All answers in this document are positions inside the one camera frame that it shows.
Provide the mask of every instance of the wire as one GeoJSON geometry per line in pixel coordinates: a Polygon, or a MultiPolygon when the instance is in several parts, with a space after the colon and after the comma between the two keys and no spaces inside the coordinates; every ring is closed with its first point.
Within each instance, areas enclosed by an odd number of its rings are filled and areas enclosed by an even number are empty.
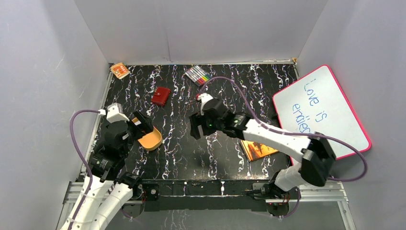
{"type": "Polygon", "coordinates": [[[238,85],[231,79],[226,78],[226,77],[213,77],[211,79],[209,79],[208,81],[206,81],[206,83],[203,85],[203,87],[200,89],[201,92],[204,91],[204,89],[206,89],[207,84],[214,81],[215,79],[224,79],[224,80],[228,80],[231,82],[231,84],[233,84],[233,86],[235,86],[235,88],[237,89],[237,91],[240,93],[241,97],[243,98],[245,105],[247,106],[249,112],[251,113],[251,115],[254,117],[255,121],[258,122],[258,124],[260,124],[264,129],[267,129],[271,132],[274,133],[278,133],[278,134],[282,134],[282,135],[288,135],[288,136],[305,136],[305,137],[312,137],[312,138],[326,138],[332,141],[335,141],[341,145],[344,145],[345,147],[351,149],[352,151],[354,151],[362,160],[363,164],[364,164],[364,170],[363,172],[359,175],[356,176],[354,178],[345,178],[345,179],[340,179],[340,178],[333,178],[333,177],[328,177],[329,180],[332,181],[342,181],[342,182],[351,182],[351,181],[356,181],[362,177],[364,177],[368,171],[368,163],[365,159],[365,157],[361,154],[361,152],[359,152],[356,148],[354,148],[353,146],[351,146],[350,144],[347,144],[346,142],[339,140],[337,138],[334,137],[330,137],[330,136],[326,136],[326,135],[322,135],[322,134],[314,134],[314,133],[289,133],[289,132],[283,132],[283,131],[279,131],[273,128],[270,128],[268,126],[265,125],[265,123],[263,123],[262,121],[259,120],[259,118],[257,117],[257,115],[255,114],[254,110],[251,108],[250,104],[248,103],[247,98],[244,96],[244,93],[242,92],[242,90],[238,87],[238,85]]]}
{"type": "Polygon", "coordinates": [[[85,165],[86,172],[88,173],[90,180],[89,180],[88,187],[86,188],[86,190],[84,192],[84,195],[82,196],[82,199],[79,201],[78,207],[76,208],[75,212],[73,213],[72,221],[69,224],[68,230],[72,229],[74,220],[75,220],[76,216],[79,213],[80,207],[82,207],[82,205],[83,205],[83,203],[84,203],[84,201],[86,199],[86,195],[88,194],[88,192],[90,190],[91,184],[93,183],[93,174],[91,173],[91,169],[90,169],[88,163],[86,162],[85,157],[83,156],[82,152],[79,149],[78,143],[76,142],[75,134],[73,132],[73,122],[75,121],[76,116],[81,114],[81,113],[86,113],[86,112],[96,113],[96,114],[100,113],[100,111],[91,110],[91,109],[79,110],[76,113],[74,113],[74,115],[70,119],[70,124],[69,124],[70,137],[72,138],[73,146],[75,146],[76,152],[78,153],[80,159],[82,160],[82,163],[85,165]]]}

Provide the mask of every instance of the book cover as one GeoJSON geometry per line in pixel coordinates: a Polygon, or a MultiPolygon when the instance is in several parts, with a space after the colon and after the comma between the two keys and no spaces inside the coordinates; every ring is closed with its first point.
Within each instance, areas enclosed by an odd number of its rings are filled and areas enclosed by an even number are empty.
{"type": "Polygon", "coordinates": [[[279,152],[274,148],[253,141],[242,140],[241,146],[249,161],[255,161],[279,152]]]}

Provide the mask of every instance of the black marble table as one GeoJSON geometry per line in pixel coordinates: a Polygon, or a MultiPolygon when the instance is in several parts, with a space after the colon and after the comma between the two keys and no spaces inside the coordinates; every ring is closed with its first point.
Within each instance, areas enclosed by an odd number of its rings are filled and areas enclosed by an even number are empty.
{"type": "MultiPolygon", "coordinates": [[[[290,164],[289,158],[276,153],[248,162],[239,140],[221,132],[195,140],[190,136],[189,116],[198,111],[195,101],[198,87],[184,72],[190,65],[127,66],[130,76],[122,80],[113,77],[104,107],[112,103],[123,105],[129,116],[139,110],[153,119],[162,133],[163,143],[154,151],[143,149],[138,142],[126,159],[123,171],[140,175],[143,179],[268,179],[290,164]],[[166,87],[171,94],[164,107],[152,104],[157,87],[166,87]]],[[[213,76],[235,80],[248,96],[250,105],[259,118],[278,126],[272,96],[296,80],[290,64],[201,65],[213,76]]],[[[215,80],[205,90],[221,98],[232,111],[247,112],[242,98],[230,82],[215,80]]],[[[101,119],[95,143],[100,140],[101,119]]]]}

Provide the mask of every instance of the gray wall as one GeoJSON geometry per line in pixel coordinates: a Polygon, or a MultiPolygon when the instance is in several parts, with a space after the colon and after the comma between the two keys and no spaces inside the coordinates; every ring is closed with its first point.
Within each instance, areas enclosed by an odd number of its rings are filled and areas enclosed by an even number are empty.
{"type": "MultiPolygon", "coordinates": [[[[406,1],[330,0],[298,59],[301,76],[332,67],[372,139],[365,178],[345,183],[357,229],[406,225],[406,1]]],[[[358,157],[338,162],[336,175],[362,170],[358,157]]]]}
{"type": "MultiPolygon", "coordinates": [[[[100,106],[107,70],[73,0],[0,1],[2,230],[55,229],[81,165],[69,119],[100,106]]],[[[94,120],[77,120],[82,149],[94,120]]]]}
{"type": "Polygon", "coordinates": [[[109,62],[298,57],[327,0],[75,0],[109,62]]]}

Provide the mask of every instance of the red wallet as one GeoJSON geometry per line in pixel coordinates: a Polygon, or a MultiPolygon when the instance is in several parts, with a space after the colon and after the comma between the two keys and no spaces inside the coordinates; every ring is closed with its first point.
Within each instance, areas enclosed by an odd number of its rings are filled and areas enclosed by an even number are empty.
{"type": "Polygon", "coordinates": [[[161,106],[165,105],[166,100],[170,94],[170,89],[164,87],[158,87],[152,97],[152,103],[159,104],[161,106]]]}

